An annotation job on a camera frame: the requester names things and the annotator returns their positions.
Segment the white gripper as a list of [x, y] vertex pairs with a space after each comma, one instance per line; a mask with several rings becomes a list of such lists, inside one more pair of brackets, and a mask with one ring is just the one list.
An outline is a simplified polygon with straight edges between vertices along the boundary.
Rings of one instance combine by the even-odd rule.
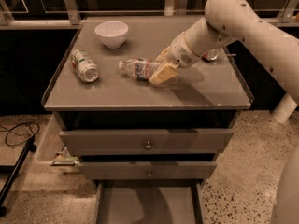
[[155, 61], [164, 62], [151, 75], [149, 82], [154, 85], [162, 84], [178, 75], [178, 65], [189, 68], [200, 60], [187, 46], [184, 34], [179, 34], [156, 58]]

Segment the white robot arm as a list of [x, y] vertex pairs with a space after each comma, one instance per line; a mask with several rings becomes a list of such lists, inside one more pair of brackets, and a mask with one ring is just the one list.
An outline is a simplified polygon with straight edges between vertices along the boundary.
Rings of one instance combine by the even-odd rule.
[[286, 94], [273, 113], [285, 122], [299, 101], [298, 39], [261, 19], [246, 0], [207, 0], [205, 16], [179, 34], [161, 52], [160, 68], [150, 77], [161, 84], [175, 77], [213, 49], [240, 41]]

